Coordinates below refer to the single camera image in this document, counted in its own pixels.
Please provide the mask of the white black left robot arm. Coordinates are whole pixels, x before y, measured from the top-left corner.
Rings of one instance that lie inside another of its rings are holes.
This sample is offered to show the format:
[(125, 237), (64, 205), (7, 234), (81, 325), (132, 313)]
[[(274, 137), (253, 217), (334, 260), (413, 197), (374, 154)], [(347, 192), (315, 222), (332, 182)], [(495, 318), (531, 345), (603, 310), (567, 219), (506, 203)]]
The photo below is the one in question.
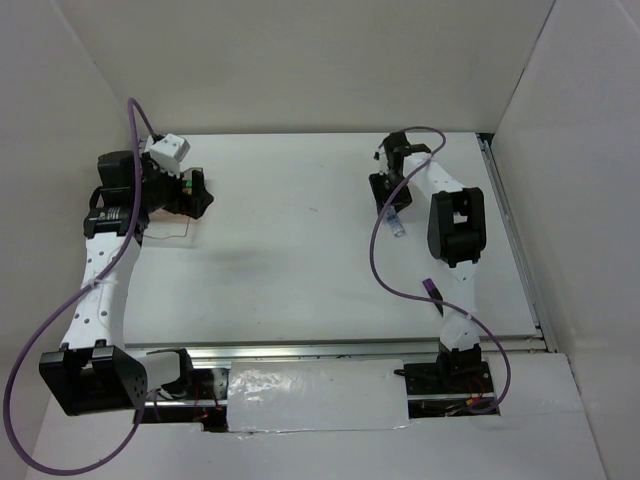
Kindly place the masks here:
[(164, 349), (134, 357), (124, 349), (124, 314), (130, 279), (149, 217), (165, 210), (200, 218), (212, 203), (199, 168), (180, 169), (187, 149), (151, 147), (134, 176), (130, 150), (98, 159), (101, 184), (83, 221), (86, 239), (84, 286), (59, 349), (42, 354), (39, 372), (69, 416), (139, 409), (163, 389), (176, 399), (196, 390), (197, 374), (187, 351)]

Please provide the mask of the blue cap spray bottle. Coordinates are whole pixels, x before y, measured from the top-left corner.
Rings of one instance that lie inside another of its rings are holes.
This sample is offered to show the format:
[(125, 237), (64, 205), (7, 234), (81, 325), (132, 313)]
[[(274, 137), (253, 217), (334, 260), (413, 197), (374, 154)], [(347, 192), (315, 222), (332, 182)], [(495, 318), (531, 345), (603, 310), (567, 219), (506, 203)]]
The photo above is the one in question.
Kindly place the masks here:
[(400, 238), (406, 235), (404, 226), (394, 208), (387, 211), (385, 221), (394, 237)]

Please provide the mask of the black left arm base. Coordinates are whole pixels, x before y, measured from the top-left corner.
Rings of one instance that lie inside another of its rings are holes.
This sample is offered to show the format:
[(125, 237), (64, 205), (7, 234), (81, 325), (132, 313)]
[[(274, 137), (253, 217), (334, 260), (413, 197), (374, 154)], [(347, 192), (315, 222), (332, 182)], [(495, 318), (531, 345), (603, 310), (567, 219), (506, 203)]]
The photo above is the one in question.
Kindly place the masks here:
[(229, 375), (229, 368), (194, 368), (186, 384), (160, 387), (152, 397), (195, 408), (222, 410), (227, 405)]

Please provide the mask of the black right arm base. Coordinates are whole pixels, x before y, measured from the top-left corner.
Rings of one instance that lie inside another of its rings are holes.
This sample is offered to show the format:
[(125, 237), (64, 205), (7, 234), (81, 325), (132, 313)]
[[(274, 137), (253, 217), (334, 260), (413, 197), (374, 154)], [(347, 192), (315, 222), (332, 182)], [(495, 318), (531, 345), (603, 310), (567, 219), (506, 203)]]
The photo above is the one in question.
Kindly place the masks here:
[(431, 363), (405, 363), (394, 374), (405, 379), (409, 395), (476, 394), (480, 397), (494, 391), (489, 366), (482, 359), (479, 344), (470, 349), (447, 349), (439, 346)]

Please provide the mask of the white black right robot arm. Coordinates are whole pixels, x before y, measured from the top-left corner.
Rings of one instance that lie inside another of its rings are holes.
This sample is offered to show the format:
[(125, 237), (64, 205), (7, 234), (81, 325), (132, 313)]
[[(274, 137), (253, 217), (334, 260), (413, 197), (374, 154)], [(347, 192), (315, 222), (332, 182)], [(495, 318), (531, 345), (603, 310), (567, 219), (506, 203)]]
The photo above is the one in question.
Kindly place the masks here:
[(374, 158), (379, 171), (369, 176), (376, 203), (378, 225), (389, 225), (396, 236), (404, 234), (398, 213), (413, 201), (415, 187), (429, 201), (426, 247), (434, 259), (431, 267), (442, 276), (423, 281), (428, 302), (443, 318), (436, 360), (436, 379), (448, 392), (460, 391), (481, 369), (479, 327), (471, 317), (474, 276), (486, 247), (484, 193), (467, 187), (434, 160), (440, 147), (412, 143), (406, 128), (388, 134)]

